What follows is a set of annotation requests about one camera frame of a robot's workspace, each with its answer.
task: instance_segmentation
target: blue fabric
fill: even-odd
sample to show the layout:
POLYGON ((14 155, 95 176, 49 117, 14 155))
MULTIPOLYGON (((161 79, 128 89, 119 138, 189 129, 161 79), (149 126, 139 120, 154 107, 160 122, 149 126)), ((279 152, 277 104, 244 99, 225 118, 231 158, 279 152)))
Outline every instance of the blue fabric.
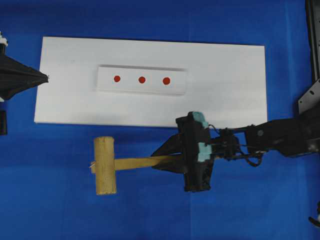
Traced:
MULTIPOLYGON (((269 120, 292 117, 312 83, 304 0, 2 0, 0 13, 7 55, 36 69, 43 36, 265 45, 269 120)), ((120 171, 118 194, 96 196, 94 137, 138 157, 177 130, 35 124, 36 92, 1 104, 0 239, 319 239, 308 222, 320 200, 317 154, 270 152, 258 168, 219 160, 212 190, 199 193, 184 192, 179 174, 120 171)))

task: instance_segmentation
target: mallet handle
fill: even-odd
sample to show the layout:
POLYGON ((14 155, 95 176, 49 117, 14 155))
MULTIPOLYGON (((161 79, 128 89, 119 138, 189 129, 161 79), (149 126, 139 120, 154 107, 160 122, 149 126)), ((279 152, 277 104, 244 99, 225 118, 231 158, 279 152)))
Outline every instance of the mallet handle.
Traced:
MULTIPOLYGON (((142 158, 119 158, 114 161, 115 170, 139 169, 152 167, 158 164, 169 163, 181 159, 181 155, 177 156, 150 156, 142 158)), ((91 173, 96 173, 96 162, 91 163, 91 173)))

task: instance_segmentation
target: white object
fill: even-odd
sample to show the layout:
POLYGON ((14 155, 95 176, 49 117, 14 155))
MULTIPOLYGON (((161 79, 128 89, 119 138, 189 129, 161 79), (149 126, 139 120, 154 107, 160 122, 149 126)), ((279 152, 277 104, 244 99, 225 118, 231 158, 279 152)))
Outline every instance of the white object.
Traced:
POLYGON ((40 71, 50 79, 38 87, 37 123, 176 127, 189 111, 217 128, 267 121, 264 46, 44 37, 40 71), (184 69, 186 91, 98 91, 103 66, 184 69))
POLYGON ((100 66, 98 68, 97 90, 184 95, 187 88, 186 80, 187 73, 183 69, 100 66))
POLYGON ((6 47, 8 47, 8 41, 6 38, 2 37, 1 31, 0 31, 0 44, 4 44, 6 47))

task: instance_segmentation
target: wooden mallet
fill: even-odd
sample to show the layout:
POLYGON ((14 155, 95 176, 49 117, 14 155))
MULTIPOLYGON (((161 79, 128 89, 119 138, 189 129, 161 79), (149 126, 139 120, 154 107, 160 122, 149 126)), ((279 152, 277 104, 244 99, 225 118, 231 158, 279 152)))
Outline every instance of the wooden mallet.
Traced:
POLYGON ((95 174, 97 195, 115 194, 116 171, 152 167, 158 164, 181 160, 181 156, 151 156, 144 158, 115 159, 114 138, 101 136, 94 139, 94 159, 91 173, 95 174))

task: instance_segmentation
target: red dot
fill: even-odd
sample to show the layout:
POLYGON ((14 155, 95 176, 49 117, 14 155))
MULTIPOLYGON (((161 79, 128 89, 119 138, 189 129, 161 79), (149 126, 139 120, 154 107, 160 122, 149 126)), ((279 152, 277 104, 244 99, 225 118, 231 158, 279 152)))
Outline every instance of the red dot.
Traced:
POLYGON ((164 85, 168 85, 170 84, 170 78, 169 77, 165 77, 163 80, 162 80, 163 84, 164 85))
POLYGON ((114 78, 113 78, 113 79, 114 79, 114 81, 117 83, 117 82, 119 82, 119 81, 120 81, 120 79, 121 79, 121 78, 120 78, 120 76, 118 76, 118 75, 117 75, 117 76, 114 76, 114 78))
POLYGON ((139 83, 144 84, 146 81, 146 78, 144 76, 139 77, 139 83))

